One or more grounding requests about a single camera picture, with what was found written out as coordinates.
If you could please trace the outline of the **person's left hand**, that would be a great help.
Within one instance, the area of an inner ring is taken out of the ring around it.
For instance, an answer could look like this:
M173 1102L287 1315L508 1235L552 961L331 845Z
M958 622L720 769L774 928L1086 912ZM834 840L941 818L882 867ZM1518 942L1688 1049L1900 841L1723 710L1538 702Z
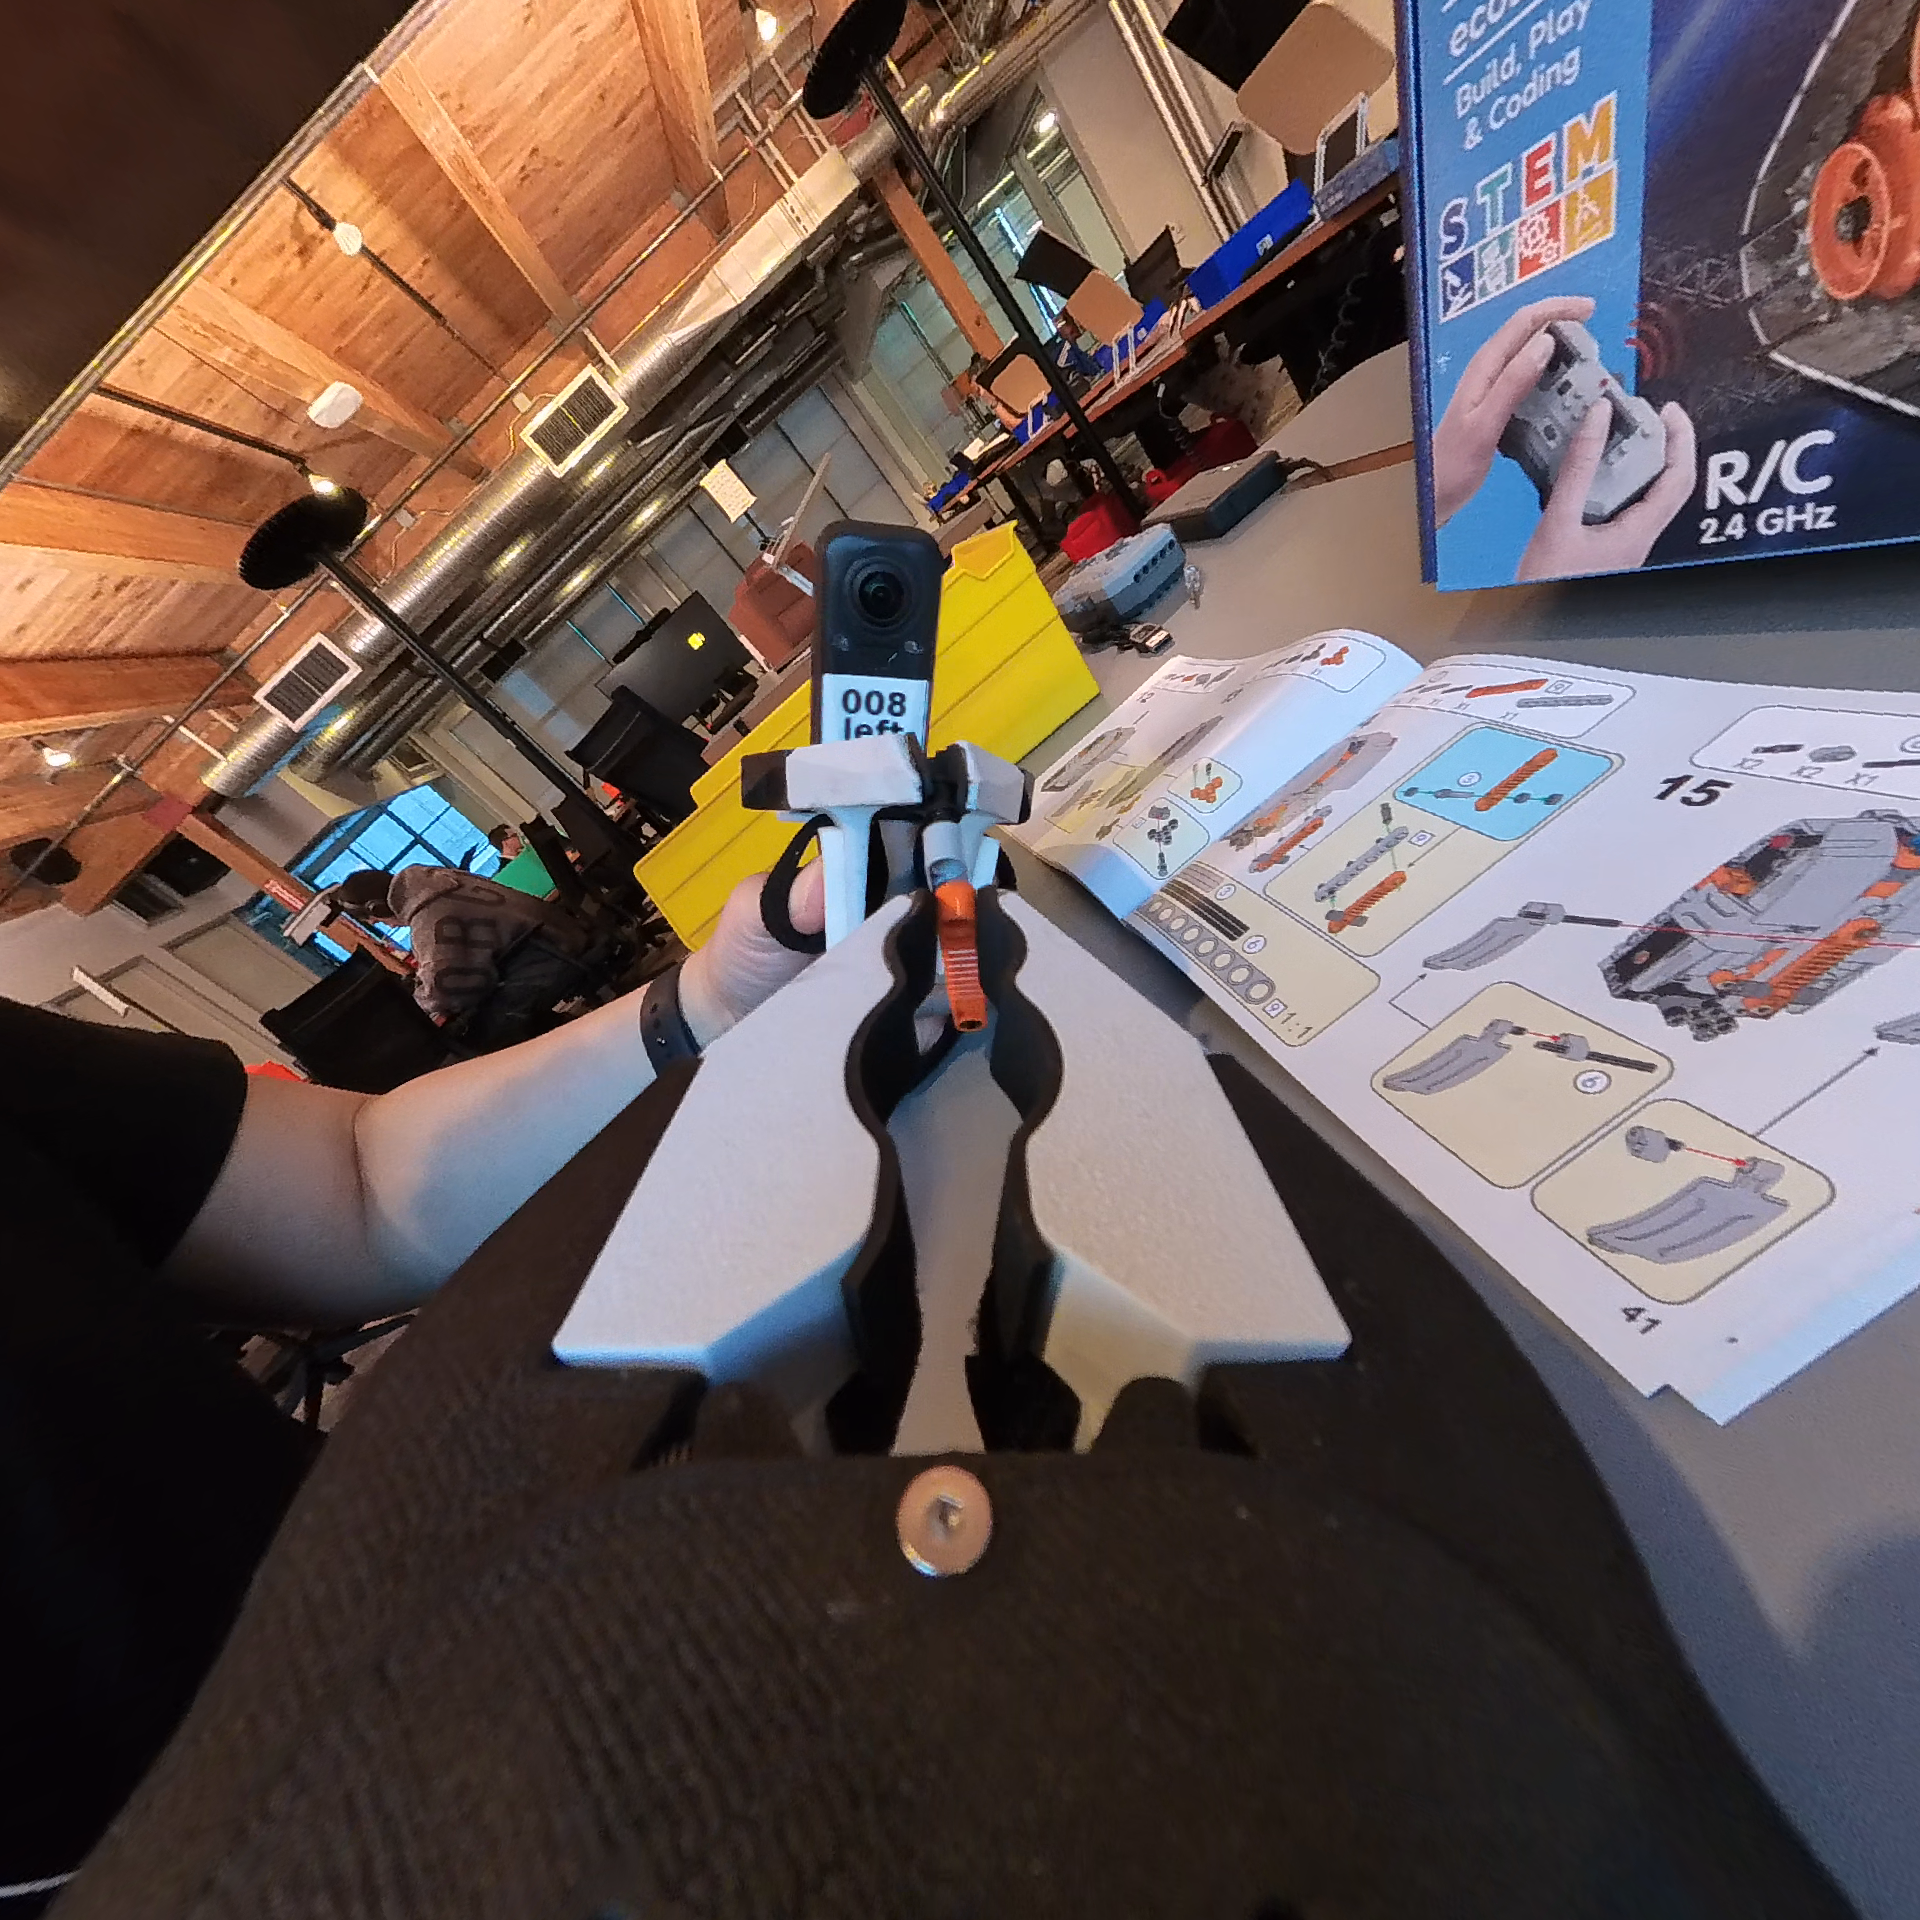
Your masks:
M757 873L734 889L710 939L680 968L678 1009L699 1046L730 1033L814 957L768 931L760 912L766 880Z

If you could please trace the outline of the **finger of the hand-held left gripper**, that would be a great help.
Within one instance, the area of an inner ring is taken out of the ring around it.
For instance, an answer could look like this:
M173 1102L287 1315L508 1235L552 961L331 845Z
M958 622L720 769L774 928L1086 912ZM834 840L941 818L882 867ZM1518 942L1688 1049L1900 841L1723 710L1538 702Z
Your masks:
M1030 812L1029 774L976 744L958 744L952 748L962 765L962 818L960 818L960 854L964 877L973 889L984 889L996 883L999 841L991 840L991 828L1021 826Z
M926 752L918 740L824 740L787 756L787 817L922 806Z

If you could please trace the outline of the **black floor lamp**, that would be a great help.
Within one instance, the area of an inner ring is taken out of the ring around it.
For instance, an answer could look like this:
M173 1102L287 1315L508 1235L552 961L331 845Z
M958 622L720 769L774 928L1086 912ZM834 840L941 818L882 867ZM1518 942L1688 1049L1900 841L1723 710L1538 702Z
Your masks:
M956 269L944 245L936 241L927 218L904 211L904 186L898 176L909 165L924 180L933 203L947 218L956 241L976 262L976 275L991 293L1007 329L1026 353L1048 389L1062 402L1067 426L1077 437L1078 453L1090 457L1110 490L1128 512L1141 514L1142 502L1128 488L1122 469L1098 428L1088 420L1080 401L1072 393L1067 377L1055 371L1039 333L1030 328L1018 296L999 275L989 251L971 227L962 203L949 190L944 166L926 146L926 136L947 138L960 132L968 116L996 104L999 97L1023 81L1067 30L1077 28L1088 12L1083 3L1039 5L988 53L973 59L944 91L912 94L900 100L887 76L887 62L904 26L904 3L858 3L842 8L838 18L812 59L803 89L803 108L816 123L830 123L848 113L860 91L871 99L875 115L891 131L888 136L867 132L852 152L851 165L871 180L887 205L900 238L918 261L926 280L940 290L956 325L978 353L995 353L1000 339L988 323L978 299L971 297L962 275Z
M386 601L368 577L348 562L351 544L368 529L368 500L355 490L331 496L307 491L261 521L238 561L240 579L258 590L279 590L312 571L325 571L356 608L372 618L400 648L444 683L446 691L479 714L516 755L559 792L558 818L571 845L582 852L582 886L594 896L630 907L645 918L653 907L632 875L639 843L613 822L590 792L552 755L508 716L476 681L442 658L434 648Z

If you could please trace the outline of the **black wristband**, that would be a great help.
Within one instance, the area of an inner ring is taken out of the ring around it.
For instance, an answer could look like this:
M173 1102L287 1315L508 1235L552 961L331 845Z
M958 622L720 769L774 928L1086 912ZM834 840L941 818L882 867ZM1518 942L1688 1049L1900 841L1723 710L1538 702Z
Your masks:
M638 994L639 1041L653 1077L674 1066L702 1056L703 1043L694 1036L680 1001L683 962L659 971Z

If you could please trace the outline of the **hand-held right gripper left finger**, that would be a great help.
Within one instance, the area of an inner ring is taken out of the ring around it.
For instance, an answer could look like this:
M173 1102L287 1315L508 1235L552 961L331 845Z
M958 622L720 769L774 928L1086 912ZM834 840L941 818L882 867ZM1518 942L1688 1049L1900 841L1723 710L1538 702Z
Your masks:
M922 1077L926 898L887 904L706 1049L559 1321L566 1364L655 1368L895 1443L922 1306L887 1121Z

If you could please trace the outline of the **orange toy beam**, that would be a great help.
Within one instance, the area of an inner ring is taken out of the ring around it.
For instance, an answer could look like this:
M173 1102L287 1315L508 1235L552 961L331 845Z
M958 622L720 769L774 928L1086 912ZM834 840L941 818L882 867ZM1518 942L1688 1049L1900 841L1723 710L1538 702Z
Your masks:
M951 1024L960 1036L968 1036L984 1029L989 1020L989 997L978 964L976 886L967 877L941 880L933 889L933 900Z

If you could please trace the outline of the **black office chair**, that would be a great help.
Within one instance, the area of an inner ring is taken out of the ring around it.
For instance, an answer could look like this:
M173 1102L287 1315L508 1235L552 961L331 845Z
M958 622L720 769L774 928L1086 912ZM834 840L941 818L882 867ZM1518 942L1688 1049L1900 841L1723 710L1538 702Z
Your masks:
M703 744L629 689L611 696L607 708L566 755L659 832L672 832L698 809L691 789L706 773Z

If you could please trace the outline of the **black monitor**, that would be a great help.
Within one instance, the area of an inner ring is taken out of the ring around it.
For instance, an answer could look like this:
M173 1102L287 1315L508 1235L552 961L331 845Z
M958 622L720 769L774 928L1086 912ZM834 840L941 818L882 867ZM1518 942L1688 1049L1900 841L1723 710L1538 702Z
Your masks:
M751 668L743 637L699 592L659 613L596 689L611 699L629 691L670 722L706 708L740 670Z

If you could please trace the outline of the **grey printed jacket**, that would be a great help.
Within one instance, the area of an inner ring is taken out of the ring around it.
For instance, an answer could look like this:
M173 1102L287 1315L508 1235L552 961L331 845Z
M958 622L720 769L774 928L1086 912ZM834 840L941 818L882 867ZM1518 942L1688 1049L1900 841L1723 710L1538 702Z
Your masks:
M416 1001L470 1049L541 1036L582 990L590 931L496 880L442 867L355 870L326 896L360 921L406 928Z

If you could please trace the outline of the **open instruction booklet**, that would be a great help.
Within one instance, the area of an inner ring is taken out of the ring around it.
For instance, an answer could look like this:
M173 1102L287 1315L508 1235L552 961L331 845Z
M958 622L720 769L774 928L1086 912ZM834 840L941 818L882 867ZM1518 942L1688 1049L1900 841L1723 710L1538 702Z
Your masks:
M1918 706L1367 630L1173 657L1019 837L1637 1390L1918 1280Z

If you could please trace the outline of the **grey toy battery box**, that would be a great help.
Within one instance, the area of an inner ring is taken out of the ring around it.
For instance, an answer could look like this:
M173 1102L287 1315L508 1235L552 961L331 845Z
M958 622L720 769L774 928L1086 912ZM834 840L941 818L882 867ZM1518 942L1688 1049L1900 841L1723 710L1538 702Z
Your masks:
M1179 537L1154 524L1077 562L1052 598L1070 633L1127 627L1181 587L1184 569Z

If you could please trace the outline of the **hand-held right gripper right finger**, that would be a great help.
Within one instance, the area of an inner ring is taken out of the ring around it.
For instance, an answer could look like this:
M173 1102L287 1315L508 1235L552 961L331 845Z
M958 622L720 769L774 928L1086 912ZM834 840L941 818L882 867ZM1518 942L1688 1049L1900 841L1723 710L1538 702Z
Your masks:
M978 898L1014 1107L976 1312L988 1450L1086 1448L1141 1378L1350 1342L1208 1056L1029 904Z

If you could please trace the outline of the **black flat device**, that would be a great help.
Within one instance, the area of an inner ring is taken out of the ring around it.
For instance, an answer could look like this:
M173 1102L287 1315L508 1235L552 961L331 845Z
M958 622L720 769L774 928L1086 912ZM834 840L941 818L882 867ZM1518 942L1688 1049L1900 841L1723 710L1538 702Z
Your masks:
M1144 524L1170 529L1181 544L1224 537L1284 490L1292 462L1263 449L1235 464L1200 470L1164 498Z

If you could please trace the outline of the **blue storage bin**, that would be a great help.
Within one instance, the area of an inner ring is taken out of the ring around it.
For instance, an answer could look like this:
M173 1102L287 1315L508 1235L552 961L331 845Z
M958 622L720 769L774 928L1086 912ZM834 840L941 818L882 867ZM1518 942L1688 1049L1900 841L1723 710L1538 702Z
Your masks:
M1261 262L1284 250L1302 234L1314 218L1312 188L1307 180L1292 180L1263 203L1242 229L1236 229L1214 253L1187 275L1191 299L1211 309L1227 299Z

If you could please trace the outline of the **grey desk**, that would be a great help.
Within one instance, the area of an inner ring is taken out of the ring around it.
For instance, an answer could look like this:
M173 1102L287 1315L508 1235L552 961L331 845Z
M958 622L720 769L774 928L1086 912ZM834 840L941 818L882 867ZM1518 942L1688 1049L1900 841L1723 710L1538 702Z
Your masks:
M1451 651L1688 670L1728 689L1808 683L1915 696L1912 544L1596 582L1435 592L1419 579L1408 350L1394 346L1284 420L1307 475L1200 550L1202 601L1176 648L1255 653L1356 627L1422 660ZM1733 1739L1863 1916L1915 1916L1915 1329L1896 1304L1728 1424L1668 1387L1644 1400L1422 1197L1295 1067L1230 1030L1098 905L1019 859L1021 886L1200 1043L1235 1058L1371 1209L1431 1236L1552 1395L1646 1555L1664 1616Z

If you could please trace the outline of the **silver ventilation duct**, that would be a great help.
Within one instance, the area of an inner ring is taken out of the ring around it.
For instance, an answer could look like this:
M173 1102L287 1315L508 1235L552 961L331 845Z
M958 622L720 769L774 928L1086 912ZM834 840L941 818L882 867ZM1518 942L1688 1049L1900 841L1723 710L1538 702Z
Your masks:
M1077 10L1064 5L1059 18L1048 5L988 5L988 28L1000 30L962 59L934 58L922 81L904 86L900 108L927 142L956 136L989 110L1007 89L1026 81L1061 21L1072 28ZM882 256L904 243L882 234L878 178L898 157L891 123L860 123L845 142L816 125L800 108L800 85L808 67L814 21L789 18L789 32L759 48L759 59L732 77L732 89L716 97L716 128L723 148L723 176L709 182L698 203L672 211L635 258L619 269L591 313L558 344L552 366L528 368L528 380L543 377L584 341L587 358L571 386L616 401L614 419L582 438L571 466L559 470L538 445L534 412L516 417L515 450L453 509L442 529L396 571L374 582L374 594L422 641L438 645L448 662L469 641L478 643L493 624L509 635L516 620L541 627L579 598L600 561L616 565L621 540L650 537L652 529L677 512L678 490L698 485L720 459L718 444L735 428L750 429L771 406L779 414L791 393L804 393L824 371L845 358L838 325L852 289ZM599 353L587 331L607 317L616 297L647 280L653 267L680 258L699 213L709 202L735 195L740 205L732 229L691 258L688 272L664 285L659 304L616 346ZM356 603L331 577L295 594L293 611L276 616L261 635L293 637L296 616L312 613L320 627L282 662L285 678L320 660L320 641L346 658L351 672L307 716L284 718L262 708L240 726L227 749L199 777L215 800L240 800L258 792L287 763L307 755L307 774L326 779L336 765L366 773L437 699L421 693L430 681L418 662L394 665L404 657L394 629Z

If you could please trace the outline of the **blue toy box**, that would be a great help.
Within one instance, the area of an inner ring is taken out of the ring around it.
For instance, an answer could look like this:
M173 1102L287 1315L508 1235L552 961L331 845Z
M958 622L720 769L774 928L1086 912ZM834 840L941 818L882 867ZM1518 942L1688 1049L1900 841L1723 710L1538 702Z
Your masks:
M1911 544L1915 3L1399 8L1423 577Z

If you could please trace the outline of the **person's left forearm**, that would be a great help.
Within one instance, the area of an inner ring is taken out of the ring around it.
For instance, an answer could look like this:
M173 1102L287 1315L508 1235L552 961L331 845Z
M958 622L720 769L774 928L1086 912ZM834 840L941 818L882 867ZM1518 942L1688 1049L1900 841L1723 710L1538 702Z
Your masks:
M216 1324L418 1307L653 1080L638 993L386 1094L253 1080L163 1277Z

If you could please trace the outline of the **yellow plastic bin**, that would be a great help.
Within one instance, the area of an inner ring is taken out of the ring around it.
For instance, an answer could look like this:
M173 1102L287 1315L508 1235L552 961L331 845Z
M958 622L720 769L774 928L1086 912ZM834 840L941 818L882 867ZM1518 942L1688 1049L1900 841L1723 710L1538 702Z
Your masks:
M956 547L944 577L934 665L933 749L964 739L1019 761L1098 696L1013 521ZM740 758L806 744L808 675L803 675L800 686L692 787L692 817L638 861L642 891L685 948L694 950L712 934L730 893L746 877L771 870L792 837L792 826L772 812L743 806Z

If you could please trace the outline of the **white air vent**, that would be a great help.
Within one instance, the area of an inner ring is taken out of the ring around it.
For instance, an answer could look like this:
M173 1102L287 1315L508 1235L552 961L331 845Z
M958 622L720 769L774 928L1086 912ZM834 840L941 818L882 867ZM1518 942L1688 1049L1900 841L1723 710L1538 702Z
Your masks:
M519 444L552 475L579 469L629 417L629 402L599 368L579 372L552 401L519 426Z

